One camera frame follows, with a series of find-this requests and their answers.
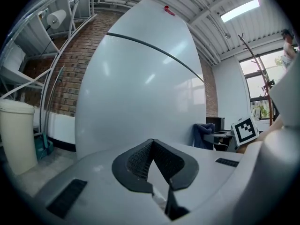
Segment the fluorescent light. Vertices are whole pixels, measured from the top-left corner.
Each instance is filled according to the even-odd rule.
[[[244,5],[241,5],[233,10],[231,10],[228,13],[225,13],[224,15],[221,16],[223,22],[227,22],[230,19],[233,19],[234,17],[241,15],[247,11],[250,11],[253,8],[258,8],[259,7],[259,2],[258,0],[253,0],[251,2],[247,2]]]

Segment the ceiling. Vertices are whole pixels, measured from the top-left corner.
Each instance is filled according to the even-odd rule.
[[[154,0],[168,5],[189,26],[199,55],[212,66],[244,51],[238,34],[250,44],[278,41],[289,28],[273,0],[259,0],[260,7],[224,23],[220,16],[252,0]]]

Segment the window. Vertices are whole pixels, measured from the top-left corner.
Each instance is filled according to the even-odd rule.
[[[263,56],[257,56],[258,62],[260,63],[261,59],[265,66],[269,79],[274,80],[275,83],[277,83],[285,74],[285,67],[281,58],[283,55],[284,52],[281,50]],[[248,59],[240,62],[240,65],[248,85],[251,112],[254,108],[259,107],[262,112],[262,119],[269,119],[269,102],[262,89],[264,82],[257,64],[254,63],[254,59]]]

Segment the black vent slot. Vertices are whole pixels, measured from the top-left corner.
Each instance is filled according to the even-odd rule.
[[[228,160],[228,159],[225,159],[225,158],[218,158],[216,160],[216,162],[227,165],[227,166],[231,166],[231,167],[237,167],[239,165],[239,162]]]
[[[64,218],[88,182],[72,180],[58,197],[47,207],[54,215]]]

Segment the white trash can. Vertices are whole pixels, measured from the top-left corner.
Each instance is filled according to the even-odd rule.
[[[13,173],[19,175],[37,163],[33,138],[34,107],[8,99],[0,100],[0,127],[4,152]]]

